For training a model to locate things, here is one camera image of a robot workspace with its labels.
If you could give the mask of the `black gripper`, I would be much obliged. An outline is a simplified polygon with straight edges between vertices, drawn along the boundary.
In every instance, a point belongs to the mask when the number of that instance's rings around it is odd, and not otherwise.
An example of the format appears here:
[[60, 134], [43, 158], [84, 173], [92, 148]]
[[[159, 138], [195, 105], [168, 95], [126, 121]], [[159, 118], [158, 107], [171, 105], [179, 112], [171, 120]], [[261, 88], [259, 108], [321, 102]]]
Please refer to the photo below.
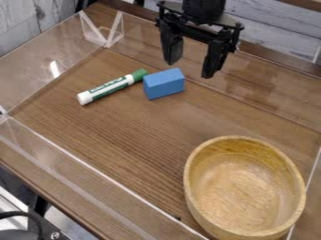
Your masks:
[[202, 77], [221, 70], [227, 53], [237, 50], [245, 25], [225, 13], [226, 0], [159, 0], [156, 26], [160, 31], [163, 57], [171, 66], [182, 57], [183, 38], [209, 43]]

